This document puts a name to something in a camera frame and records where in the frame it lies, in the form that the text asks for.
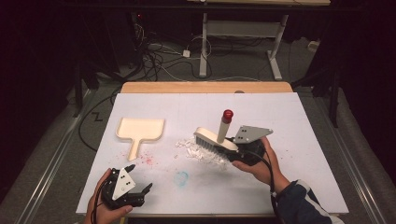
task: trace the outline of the white dustpan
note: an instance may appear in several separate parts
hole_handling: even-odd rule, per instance
[[[122,139],[131,139],[132,146],[128,161],[137,157],[137,150],[143,141],[158,140],[163,134],[164,119],[127,119],[122,118],[117,136]]]

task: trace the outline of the hand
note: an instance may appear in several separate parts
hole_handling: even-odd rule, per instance
[[[93,208],[95,207],[95,197],[96,193],[99,190],[99,187],[101,184],[107,179],[108,176],[110,176],[111,170],[107,169],[105,174],[100,178],[98,181],[95,192],[93,193],[92,197],[90,198],[90,201],[88,202],[88,207],[87,207],[87,215],[85,216],[84,219],[84,224],[91,224],[91,214],[93,211]],[[96,209],[96,221],[97,224],[107,224],[111,223],[121,217],[124,217],[126,214],[132,211],[132,206],[131,205],[125,205],[119,209],[116,210],[110,210],[108,209],[104,204],[102,204],[102,197],[99,195],[98,199],[98,207]]]
[[[274,150],[271,148],[270,142],[267,137],[262,138],[262,143],[265,146],[266,153],[264,154],[264,159],[266,161],[270,161],[272,165],[272,170],[274,174],[274,184],[275,184],[275,192],[279,193],[284,189],[287,185],[290,184],[289,180],[282,175],[279,169],[279,163],[277,161],[276,154]],[[238,168],[241,171],[248,172],[254,175],[258,180],[262,183],[270,185],[271,183],[271,174],[268,167],[264,164],[264,162],[260,161],[253,166],[246,165],[241,161],[233,161],[233,166]]]

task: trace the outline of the dark background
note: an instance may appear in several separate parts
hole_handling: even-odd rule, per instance
[[[331,71],[340,73],[350,109],[395,183],[396,32],[391,1],[332,1],[341,7],[363,3],[367,6],[361,16],[342,14],[332,23],[328,23],[328,17],[292,15],[284,40],[321,37],[307,75],[329,64]],[[59,8],[50,0],[1,3],[1,200],[42,134],[69,103],[66,95],[73,88],[77,62],[92,61],[117,71],[120,64],[134,60],[135,55],[122,52],[134,47],[130,24],[125,14],[116,14],[96,12],[82,18],[80,12]],[[201,29],[200,17],[188,12],[146,13],[145,17],[149,29],[181,42],[189,41],[191,34],[197,35]],[[112,22],[125,28],[124,32],[116,32],[123,30],[120,27],[112,30]],[[93,70],[85,71],[84,78],[92,78]],[[331,86],[327,76],[309,84],[326,90]]]

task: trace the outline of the sleeve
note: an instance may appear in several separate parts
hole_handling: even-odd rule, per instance
[[[291,182],[277,196],[277,212],[289,223],[341,224],[340,218],[330,216],[318,203],[314,192],[302,180]]]

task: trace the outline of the red cap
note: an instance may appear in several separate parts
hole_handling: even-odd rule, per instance
[[[229,109],[224,110],[223,117],[221,118],[221,121],[226,124],[229,124],[229,123],[231,123],[232,119],[233,119],[233,111],[229,110]]]

